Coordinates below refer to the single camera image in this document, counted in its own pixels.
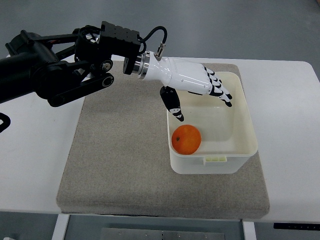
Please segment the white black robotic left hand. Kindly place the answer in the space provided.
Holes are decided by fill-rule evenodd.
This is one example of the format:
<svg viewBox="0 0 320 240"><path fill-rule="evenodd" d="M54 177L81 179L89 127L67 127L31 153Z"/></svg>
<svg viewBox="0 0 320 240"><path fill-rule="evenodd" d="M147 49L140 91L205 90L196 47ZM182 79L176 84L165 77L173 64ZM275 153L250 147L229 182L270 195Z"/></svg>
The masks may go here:
<svg viewBox="0 0 320 240"><path fill-rule="evenodd" d="M166 109L181 122L184 116L177 90L217 97L226 106L232 107L232 95L223 86L221 78L201 63L175 57L157 57L154 52L147 51L137 57L132 72L138 74L141 80L163 84L160 97Z"/></svg>

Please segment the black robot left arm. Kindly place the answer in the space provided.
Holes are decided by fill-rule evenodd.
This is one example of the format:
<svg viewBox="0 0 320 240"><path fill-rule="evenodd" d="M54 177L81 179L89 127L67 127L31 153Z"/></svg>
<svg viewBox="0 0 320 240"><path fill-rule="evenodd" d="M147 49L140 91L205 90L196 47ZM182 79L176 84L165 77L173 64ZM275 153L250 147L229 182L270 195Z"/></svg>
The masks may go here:
<svg viewBox="0 0 320 240"><path fill-rule="evenodd" d="M146 49L139 32L106 21L62 35L22 30L5 46L9 57L0 61L0 101L34 92L52 107L109 87L114 55L125 58L123 72L131 74Z"/></svg>

